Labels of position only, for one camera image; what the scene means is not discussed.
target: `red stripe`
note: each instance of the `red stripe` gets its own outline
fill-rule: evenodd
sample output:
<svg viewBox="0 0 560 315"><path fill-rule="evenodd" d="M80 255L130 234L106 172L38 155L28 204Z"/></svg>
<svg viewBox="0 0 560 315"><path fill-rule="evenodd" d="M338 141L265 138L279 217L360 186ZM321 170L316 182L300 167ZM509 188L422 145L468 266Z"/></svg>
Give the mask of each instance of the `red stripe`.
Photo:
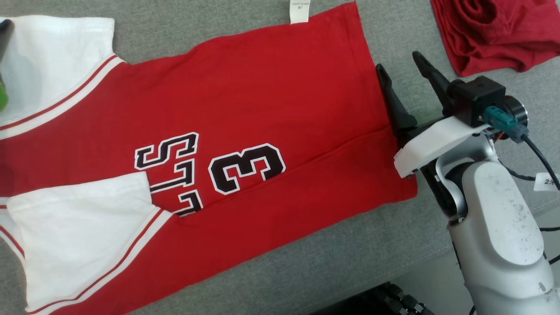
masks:
<svg viewBox="0 0 560 315"><path fill-rule="evenodd" d="M25 258L24 250L16 242L16 240L8 233L8 231L6 231L3 227L0 226L0 232L4 233L8 237L8 239L10 239L13 245L17 248L18 251L20 251L21 255Z"/></svg>
<svg viewBox="0 0 560 315"><path fill-rule="evenodd" d="M101 71L101 70L102 70L111 60L113 60L114 58L116 58L116 55L112 55L111 57L109 57L109 59L107 59L102 65L100 65L99 68L97 68L97 70L94 72L94 74L92 74L92 75L90 76L90 78L87 79L86 82L84 82L76 91L72 92L70 95L66 96L64 99L62 99L62 100L59 101L58 103L56 103L56 104L54 104L54 105L52 105L52 106L50 106L50 107L48 107L48 108L45 108L45 109L43 109L42 111L40 111L40 112L38 112L38 113L35 113L35 114L31 115L31 116L28 116L28 117L26 117L26 118L24 118L24 119L22 119L22 120L19 120L19 121L17 121L17 122L13 122L13 123L11 123L11 124L7 124L7 125L4 125L4 126L1 126L1 127L0 127L0 131L5 130L5 129L8 129L8 128L11 128L11 127L15 127L15 126L21 125L21 124L23 124L23 123L25 123L25 122L28 122L28 121L30 121L30 120L36 118L36 117L39 117L39 116L43 115L43 114L46 113L46 112L49 112L49 111L51 111L51 110L53 110L53 109L59 107L59 106L60 106L61 104L63 104L65 101L69 100L71 97L73 97L73 96L76 95L78 92L80 92L88 83L91 82L91 80L94 79L94 77L99 73L99 71Z"/></svg>
<svg viewBox="0 0 560 315"><path fill-rule="evenodd" d="M107 277L107 275L109 275L110 273L112 273L113 271L115 271L115 269L117 269L122 263L123 261L128 257L128 255L130 254L132 248L134 248L134 246L136 245L136 243L138 243L138 240L140 240L140 238L146 233L146 231L148 230L148 228L150 228L150 226L152 225L152 223L157 219L157 217L159 217L159 215L163 212L163 209L160 209L157 214L155 216L153 216L152 220L150 220L148 222L148 225L146 225L146 227L142 230L142 232L136 237L136 239L134 240L134 242L132 243L132 245L130 245L130 247L128 248L127 252L124 254L123 258L115 265L115 267L113 267L111 270L109 270L106 274L102 275L100 278L98 278L97 280L95 280L94 283L92 283L90 286L88 286L84 291L82 291L82 293L80 293L77 297L73 298L73 299L67 299L67 300L60 300L60 301L56 301L56 302L52 302L50 304L47 304L35 311L29 312L29 314L36 314L37 312L41 312L42 310L44 310L47 307L50 307L52 305L55 305L57 303L60 302L67 302L67 301L74 301L79 299L82 295L84 295L85 292L87 292L89 289L91 289L94 285L96 285L99 281L101 281L103 278Z"/></svg>

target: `white cable label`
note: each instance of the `white cable label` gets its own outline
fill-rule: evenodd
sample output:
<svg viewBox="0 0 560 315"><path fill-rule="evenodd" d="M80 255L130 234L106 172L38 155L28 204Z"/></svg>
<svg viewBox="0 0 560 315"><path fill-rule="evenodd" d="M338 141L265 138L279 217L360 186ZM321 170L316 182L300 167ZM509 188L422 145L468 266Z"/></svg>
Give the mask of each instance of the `white cable label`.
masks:
<svg viewBox="0 0 560 315"><path fill-rule="evenodd" d="M550 174L539 173L536 175L534 191L558 191L558 188L554 185Z"/></svg>
<svg viewBox="0 0 560 315"><path fill-rule="evenodd" d="M290 24L309 21L309 3L311 0L290 0Z"/></svg>

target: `folded red cloth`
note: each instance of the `folded red cloth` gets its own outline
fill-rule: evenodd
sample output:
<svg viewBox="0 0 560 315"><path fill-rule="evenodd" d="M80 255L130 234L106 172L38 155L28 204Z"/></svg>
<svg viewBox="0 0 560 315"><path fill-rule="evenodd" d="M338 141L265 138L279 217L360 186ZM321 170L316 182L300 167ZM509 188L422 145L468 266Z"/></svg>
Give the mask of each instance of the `folded red cloth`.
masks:
<svg viewBox="0 0 560 315"><path fill-rule="evenodd" d="M555 0L431 0L447 55L460 76L519 72L560 55Z"/></svg>

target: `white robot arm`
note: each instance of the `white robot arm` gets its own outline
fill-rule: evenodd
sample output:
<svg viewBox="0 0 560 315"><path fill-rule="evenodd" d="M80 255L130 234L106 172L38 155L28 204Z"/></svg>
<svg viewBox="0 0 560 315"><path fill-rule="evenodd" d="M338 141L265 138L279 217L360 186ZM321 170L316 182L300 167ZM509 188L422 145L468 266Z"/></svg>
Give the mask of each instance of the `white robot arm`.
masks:
<svg viewBox="0 0 560 315"><path fill-rule="evenodd" d="M395 167L401 177L421 171L449 218L447 228L477 313L560 314L539 227L493 147L492 139L504 129L516 142L526 138L525 108L488 78L449 83L420 53L413 58L442 103L444 117L416 126L378 65L399 141ZM491 128L495 121L487 115L496 108L506 121L495 124L498 130Z"/></svg>

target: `gray tablecloth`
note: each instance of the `gray tablecloth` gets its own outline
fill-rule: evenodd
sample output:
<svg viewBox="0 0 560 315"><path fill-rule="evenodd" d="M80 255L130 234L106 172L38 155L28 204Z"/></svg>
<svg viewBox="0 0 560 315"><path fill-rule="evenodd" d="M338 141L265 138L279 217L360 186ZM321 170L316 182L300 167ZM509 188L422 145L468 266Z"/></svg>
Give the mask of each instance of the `gray tablecloth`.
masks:
<svg viewBox="0 0 560 315"><path fill-rule="evenodd" d="M115 52L129 63L187 52L220 35L289 22L288 0L3 0L0 16L101 16L116 20ZM342 0L312 0L311 14ZM428 0L358 0L371 54L394 81L403 104L420 121L440 114L428 81L411 52L421 51L449 79L456 77ZM560 58L525 73L485 73L507 87L529 111L531 138L560 170ZM526 145L501 141L498 153L519 173L544 172ZM136 314L309 313L371 288L451 250L446 220L426 182L418 197L352 217L247 261ZM560 194L534 193L518 182L536 214L558 209ZM22 268L0 242L0 314L25 307Z"/></svg>

